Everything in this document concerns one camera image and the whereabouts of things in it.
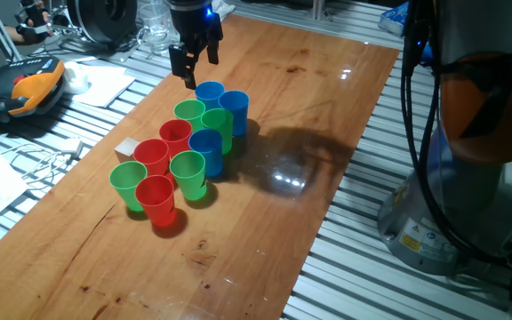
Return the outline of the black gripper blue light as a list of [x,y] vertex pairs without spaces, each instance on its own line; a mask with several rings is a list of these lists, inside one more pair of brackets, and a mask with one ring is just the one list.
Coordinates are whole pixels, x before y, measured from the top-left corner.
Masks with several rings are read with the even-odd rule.
[[211,0],[166,0],[166,3],[182,42],[168,48],[172,74],[181,78],[188,89],[195,90],[197,55],[192,52],[201,52],[207,46],[208,61],[218,65],[218,50],[223,39],[221,23],[215,20]]

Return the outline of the person's hand with black strap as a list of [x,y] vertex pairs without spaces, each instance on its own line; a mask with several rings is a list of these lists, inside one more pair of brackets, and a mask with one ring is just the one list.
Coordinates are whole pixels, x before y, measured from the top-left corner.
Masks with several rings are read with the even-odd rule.
[[44,1],[20,0],[15,18],[19,22],[16,31],[25,44],[38,44],[52,35],[50,14]]

